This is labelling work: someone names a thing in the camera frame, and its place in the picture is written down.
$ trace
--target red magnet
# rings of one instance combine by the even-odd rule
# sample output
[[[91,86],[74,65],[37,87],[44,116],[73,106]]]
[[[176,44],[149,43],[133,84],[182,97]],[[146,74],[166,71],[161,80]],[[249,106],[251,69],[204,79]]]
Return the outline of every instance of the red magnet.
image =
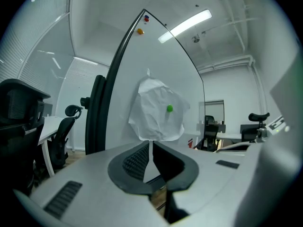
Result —
[[[137,29],[137,32],[138,32],[138,34],[140,34],[140,35],[143,35],[143,34],[144,34],[144,31],[143,31],[142,29],[140,29],[140,28]]]

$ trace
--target wooden floor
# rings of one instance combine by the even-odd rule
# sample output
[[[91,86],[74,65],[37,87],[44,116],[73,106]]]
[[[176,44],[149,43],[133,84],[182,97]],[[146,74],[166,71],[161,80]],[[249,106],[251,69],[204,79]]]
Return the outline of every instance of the wooden floor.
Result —
[[[65,165],[63,168],[67,167],[68,165],[74,163],[75,161],[81,159],[82,157],[85,157],[85,151],[75,151],[72,152],[72,150],[68,149],[67,150],[68,157],[65,160]],[[36,187],[39,186],[39,184],[43,183],[46,179],[49,178],[49,174],[46,169],[40,169],[39,171],[35,171],[36,177],[38,178],[36,180],[36,183],[32,189],[32,192],[36,190]],[[154,192],[154,194],[151,196],[151,203],[154,206],[154,208],[162,215],[164,216],[164,211],[165,211],[165,203],[166,203],[166,186],[163,188],[159,189],[158,191]]]

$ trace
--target green ball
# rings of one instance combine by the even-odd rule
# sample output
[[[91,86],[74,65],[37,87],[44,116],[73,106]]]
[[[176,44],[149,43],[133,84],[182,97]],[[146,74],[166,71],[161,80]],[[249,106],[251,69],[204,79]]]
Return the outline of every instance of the green ball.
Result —
[[[172,107],[171,104],[169,104],[169,105],[167,106],[167,112],[172,112],[172,111],[173,111],[173,107]]]

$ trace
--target crumpled paper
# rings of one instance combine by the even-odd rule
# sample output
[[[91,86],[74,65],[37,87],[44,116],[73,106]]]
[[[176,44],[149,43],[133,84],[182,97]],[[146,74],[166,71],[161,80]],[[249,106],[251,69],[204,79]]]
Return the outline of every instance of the crumpled paper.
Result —
[[[173,141],[184,132],[183,117],[189,103],[158,79],[141,81],[129,116],[129,124],[140,140]]]

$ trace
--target white desk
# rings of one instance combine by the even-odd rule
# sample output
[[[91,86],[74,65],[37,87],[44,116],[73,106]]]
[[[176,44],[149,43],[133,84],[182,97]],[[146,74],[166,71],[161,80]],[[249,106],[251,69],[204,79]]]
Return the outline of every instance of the white desk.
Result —
[[[49,176],[54,176],[55,173],[53,172],[52,163],[49,157],[47,140],[57,133],[59,125],[63,119],[64,118],[60,118],[57,116],[45,117],[44,126],[38,143],[38,145],[42,144],[41,147],[42,147],[43,157]]]
[[[217,133],[217,139],[218,140],[241,140],[242,135],[241,134],[228,134],[228,133]]]

